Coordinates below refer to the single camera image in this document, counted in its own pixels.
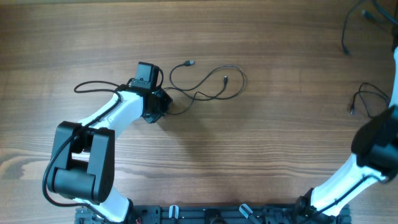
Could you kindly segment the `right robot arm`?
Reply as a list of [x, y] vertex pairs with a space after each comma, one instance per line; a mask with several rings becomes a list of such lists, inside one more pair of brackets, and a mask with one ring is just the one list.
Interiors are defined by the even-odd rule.
[[375, 183], [397, 176], [397, 75], [387, 110], [362, 126], [348, 160], [323, 184], [297, 200], [293, 218], [302, 223], [338, 223], [343, 207]]

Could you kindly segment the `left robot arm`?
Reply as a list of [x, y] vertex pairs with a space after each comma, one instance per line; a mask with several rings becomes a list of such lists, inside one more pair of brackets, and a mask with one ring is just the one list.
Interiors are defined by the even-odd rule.
[[141, 223], [132, 200], [114, 187], [115, 141], [135, 120], [155, 123], [172, 102], [162, 89], [163, 71], [139, 62], [136, 76], [110, 89], [113, 97], [98, 111], [77, 123], [64, 121], [55, 132], [52, 155], [42, 179], [45, 199], [50, 193], [72, 200], [69, 207], [86, 207], [92, 216], [82, 223]]

